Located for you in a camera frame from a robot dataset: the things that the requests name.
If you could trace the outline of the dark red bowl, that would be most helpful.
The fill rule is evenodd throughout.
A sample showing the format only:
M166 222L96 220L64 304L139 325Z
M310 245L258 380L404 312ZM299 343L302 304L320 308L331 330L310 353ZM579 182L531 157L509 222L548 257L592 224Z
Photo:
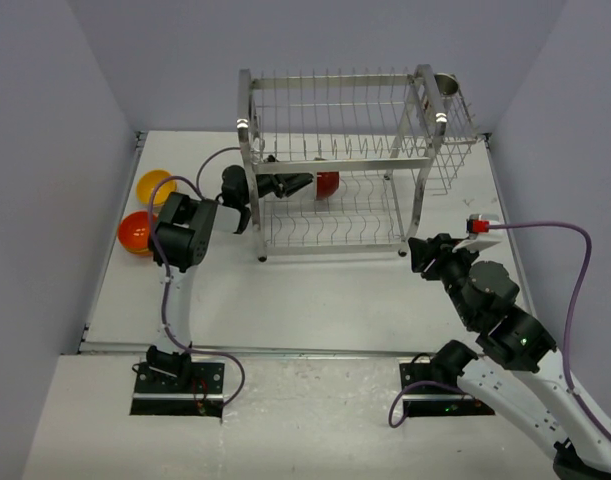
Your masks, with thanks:
M338 172L318 172L316 175L315 198L322 201L331 197L339 188Z

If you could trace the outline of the yellow bowl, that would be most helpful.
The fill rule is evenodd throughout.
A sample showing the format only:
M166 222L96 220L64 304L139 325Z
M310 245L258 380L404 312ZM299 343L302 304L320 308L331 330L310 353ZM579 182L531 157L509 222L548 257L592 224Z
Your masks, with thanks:
M162 169L151 170L145 173L137 183L136 196L139 202L147 206L153 200L153 207L164 205L171 193L177 191L177 183L170 180L171 174Z

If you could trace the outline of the lime green bowl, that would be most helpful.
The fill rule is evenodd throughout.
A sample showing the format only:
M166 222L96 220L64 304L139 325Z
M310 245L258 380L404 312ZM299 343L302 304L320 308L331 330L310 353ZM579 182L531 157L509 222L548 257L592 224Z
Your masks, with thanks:
M131 248L126 248L124 247L124 250L132 255L136 255L136 256L149 256L152 254L152 252L148 249L148 248L143 248L143 249L131 249Z

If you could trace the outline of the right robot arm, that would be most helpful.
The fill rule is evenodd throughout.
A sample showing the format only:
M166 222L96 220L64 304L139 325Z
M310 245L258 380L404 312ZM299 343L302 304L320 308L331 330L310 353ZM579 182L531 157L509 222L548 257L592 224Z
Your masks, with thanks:
M411 269L444 287L482 352L451 340L414 387L469 395L506 418L548 456L560 479L611 479L611 420L581 397L563 351L517 306L519 286L505 267L480 259L472 237L410 238Z

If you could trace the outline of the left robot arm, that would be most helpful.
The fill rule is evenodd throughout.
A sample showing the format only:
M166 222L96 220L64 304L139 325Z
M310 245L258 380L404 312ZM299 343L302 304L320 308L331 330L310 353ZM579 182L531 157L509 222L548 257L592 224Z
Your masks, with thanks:
M164 185L188 181L177 175L159 181L148 199L148 248L163 269L163 296L162 333L148 348L146 364L172 393L183 392L191 385L191 356L202 353L192 347L190 304L196 271L207 255L212 233L241 234L251 219L251 193L244 168L229 166L221 179L221 192L215 199L193 199L172 192L154 213L155 196Z

